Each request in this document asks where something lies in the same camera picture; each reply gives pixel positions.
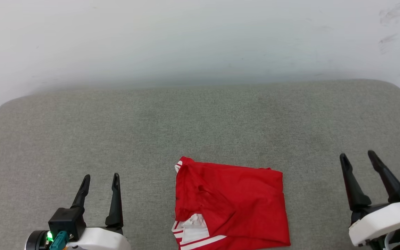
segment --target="folded shirt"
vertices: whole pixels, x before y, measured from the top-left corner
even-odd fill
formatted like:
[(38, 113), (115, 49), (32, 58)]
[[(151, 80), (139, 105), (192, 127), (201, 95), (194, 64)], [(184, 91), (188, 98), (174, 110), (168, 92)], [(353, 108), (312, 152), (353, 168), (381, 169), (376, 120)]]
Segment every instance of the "folded shirt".
[(175, 166), (181, 250), (250, 250), (290, 244), (282, 173), (182, 157)]

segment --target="white wall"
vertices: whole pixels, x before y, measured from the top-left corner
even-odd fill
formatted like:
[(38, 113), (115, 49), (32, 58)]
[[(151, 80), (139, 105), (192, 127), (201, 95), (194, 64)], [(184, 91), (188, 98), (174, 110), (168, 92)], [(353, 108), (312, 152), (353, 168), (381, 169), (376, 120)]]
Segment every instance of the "white wall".
[(400, 1), (0, 0), (0, 105), (81, 86), (334, 78), (400, 87)]

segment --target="gray fabric surface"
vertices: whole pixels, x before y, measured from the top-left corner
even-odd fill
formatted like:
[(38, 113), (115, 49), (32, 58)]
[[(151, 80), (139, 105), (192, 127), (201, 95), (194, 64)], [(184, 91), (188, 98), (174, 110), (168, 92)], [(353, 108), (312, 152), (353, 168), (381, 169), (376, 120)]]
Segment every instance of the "gray fabric surface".
[(133, 249), (177, 249), (173, 166), (185, 155), (282, 171), (290, 249), (352, 249), (339, 154), (373, 203), (386, 202), (368, 149), (400, 179), (400, 89), (381, 81), (20, 98), (0, 107), (0, 245), (22, 249), (30, 232), (47, 229), (85, 174), (84, 219), (103, 226), (118, 172)]

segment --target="cable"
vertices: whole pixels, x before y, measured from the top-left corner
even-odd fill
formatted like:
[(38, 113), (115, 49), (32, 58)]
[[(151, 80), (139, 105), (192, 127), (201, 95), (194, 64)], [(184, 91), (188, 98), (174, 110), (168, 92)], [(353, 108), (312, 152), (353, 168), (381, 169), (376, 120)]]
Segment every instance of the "cable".
[(385, 245), (385, 250), (390, 250), (390, 240), (393, 237), (395, 231), (392, 231), (390, 233), (387, 234), (387, 236), (385, 236), (385, 240), (384, 240), (384, 245)]

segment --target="teal connector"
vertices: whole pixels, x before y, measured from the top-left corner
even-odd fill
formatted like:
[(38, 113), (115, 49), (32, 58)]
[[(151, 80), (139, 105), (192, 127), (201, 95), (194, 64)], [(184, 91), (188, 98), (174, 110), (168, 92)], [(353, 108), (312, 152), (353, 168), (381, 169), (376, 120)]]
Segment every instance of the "teal connector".
[(67, 234), (67, 232), (60, 231), (53, 240), (53, 243), (49, 247), (49, 250), (63, 250), (68, 242), (69, 242), (69, 235)]

